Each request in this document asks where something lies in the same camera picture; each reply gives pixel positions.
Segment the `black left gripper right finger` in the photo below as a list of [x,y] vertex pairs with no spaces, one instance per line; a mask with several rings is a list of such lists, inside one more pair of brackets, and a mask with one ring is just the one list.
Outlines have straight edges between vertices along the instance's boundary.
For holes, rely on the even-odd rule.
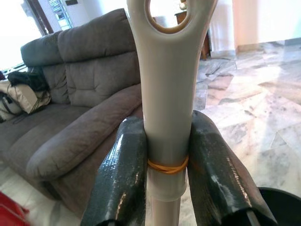
[[194,111],[187,166],[198,226],[276,226],[250,173],[214,122]]

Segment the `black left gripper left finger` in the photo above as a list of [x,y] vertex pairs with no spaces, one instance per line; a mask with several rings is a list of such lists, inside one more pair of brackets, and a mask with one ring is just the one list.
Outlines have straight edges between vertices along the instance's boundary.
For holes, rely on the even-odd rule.
[[82,226],[143,226],[146,217],[147,139],[143,120],[128,117],[98,168]]

